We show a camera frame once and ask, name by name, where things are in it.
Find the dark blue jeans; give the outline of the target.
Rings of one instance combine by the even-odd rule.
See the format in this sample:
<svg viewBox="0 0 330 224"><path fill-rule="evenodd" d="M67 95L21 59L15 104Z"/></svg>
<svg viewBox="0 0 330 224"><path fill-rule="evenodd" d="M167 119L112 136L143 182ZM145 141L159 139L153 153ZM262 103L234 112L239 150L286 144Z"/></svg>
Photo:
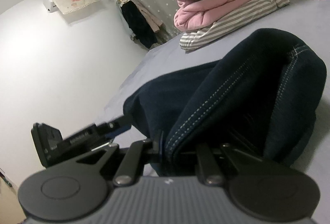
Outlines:
<svg viewBox="0 0 330 224"><path fill-rule="evenodd" d="M323 60L304 41L258 29L220 60L142 85L123 112L159 141L159 175L190 175L194 151L224 144L289 167L312 135L326 78Z"/></svg>

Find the black hanging garment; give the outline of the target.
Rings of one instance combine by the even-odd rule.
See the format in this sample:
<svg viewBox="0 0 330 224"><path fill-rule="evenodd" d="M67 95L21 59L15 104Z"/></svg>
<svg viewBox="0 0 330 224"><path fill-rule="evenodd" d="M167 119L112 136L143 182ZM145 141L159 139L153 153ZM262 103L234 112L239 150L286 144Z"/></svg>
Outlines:
<svg viewBox="0 0 330 224"><path fill-rule="evenodd" d="M157 43L154 31L133 1L129 0L122 4L121 12L137 40L147 49L150 49L153 44Z"/></svg>

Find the grey striped folded blanket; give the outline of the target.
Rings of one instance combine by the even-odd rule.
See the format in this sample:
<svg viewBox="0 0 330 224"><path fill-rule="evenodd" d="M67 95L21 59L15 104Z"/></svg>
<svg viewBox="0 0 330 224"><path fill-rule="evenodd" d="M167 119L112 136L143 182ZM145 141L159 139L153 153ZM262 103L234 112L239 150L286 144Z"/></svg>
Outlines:
<svg viewBox="0 0 330 224"><path fill-rule="evenodd" d="M289 4L290 0L252 0L211 26L184 33L180 47L186 52L195 51Z"/></svg>

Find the pink hanging garment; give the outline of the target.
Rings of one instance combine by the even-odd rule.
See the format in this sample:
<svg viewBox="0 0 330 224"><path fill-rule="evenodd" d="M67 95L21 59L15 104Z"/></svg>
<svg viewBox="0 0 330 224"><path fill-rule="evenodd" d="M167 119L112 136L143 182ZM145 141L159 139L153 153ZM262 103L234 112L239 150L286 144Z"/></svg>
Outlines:
<svg viewBox="0 0 330 224"><path fill-rule="evenodd" d="M151 14L146 8L137 5L138 10L141 12L141 14L146 19L149 26L152 28L154 33L157 33L160 31L160 27L163 25L162 20L158 19L156 16Z"/></svg>

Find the pink folded quilt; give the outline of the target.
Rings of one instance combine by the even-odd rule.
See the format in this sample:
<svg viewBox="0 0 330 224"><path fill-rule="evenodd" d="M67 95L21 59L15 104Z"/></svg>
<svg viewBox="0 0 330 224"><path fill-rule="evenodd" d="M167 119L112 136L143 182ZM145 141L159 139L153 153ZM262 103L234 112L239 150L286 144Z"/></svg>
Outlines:
<svg viewBox="0 0 330 224"><path fill-rule="evenodd" d="M204 28L252 0L178 1L174 25L182 32Z"/></svg>

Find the lavender bed sheet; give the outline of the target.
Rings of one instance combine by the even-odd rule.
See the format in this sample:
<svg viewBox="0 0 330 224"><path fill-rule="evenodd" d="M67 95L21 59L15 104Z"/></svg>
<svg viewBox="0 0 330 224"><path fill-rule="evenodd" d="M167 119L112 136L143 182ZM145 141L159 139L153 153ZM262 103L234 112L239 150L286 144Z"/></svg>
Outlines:
<svg viewBox="0 0 330 224"><path fill-rule="evenodd" d="M260 28L276 28L303 40L329 65L329 0L290 0L289 5L250 23L219 40L186 53L179 46L180 37L151 50L127 77L96 118L102 123L120 116L124 101L140 86L162 74L213 62L222 58L240 41ZM329 223L329 84L316 110L314 132L293 167L311 176L321 190L321 200L314 212L317 223Z"/></svg>

